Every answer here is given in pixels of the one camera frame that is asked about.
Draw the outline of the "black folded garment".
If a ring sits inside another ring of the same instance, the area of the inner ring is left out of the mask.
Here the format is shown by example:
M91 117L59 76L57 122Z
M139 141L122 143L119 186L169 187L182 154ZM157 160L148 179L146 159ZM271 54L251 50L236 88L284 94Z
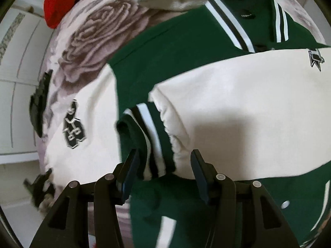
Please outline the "black folded garment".
M41 138L43 135L43 113L46 109L49 84L52 77L52 70L45 72L39 81L39 86L30 97L29 115L32 127Z

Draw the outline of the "white wardrobe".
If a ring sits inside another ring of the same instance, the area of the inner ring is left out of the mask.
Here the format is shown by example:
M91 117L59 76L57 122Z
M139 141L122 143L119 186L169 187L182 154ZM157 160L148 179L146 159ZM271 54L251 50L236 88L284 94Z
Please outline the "white wardrobe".
M44 19L10 7L1 20L1 163L38 159L29 116L53 35Z

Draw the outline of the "green white varsity jacket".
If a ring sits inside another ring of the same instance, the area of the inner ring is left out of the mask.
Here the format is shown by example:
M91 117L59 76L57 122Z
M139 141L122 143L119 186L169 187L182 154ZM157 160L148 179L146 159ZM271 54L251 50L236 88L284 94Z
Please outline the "green white varsity jacket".
M330 218L330 47L275 0L209 0L147 29L74 98L46 153L58 187L142 154L121 210L135 247L203 247L190 164L262 183L301 246Z

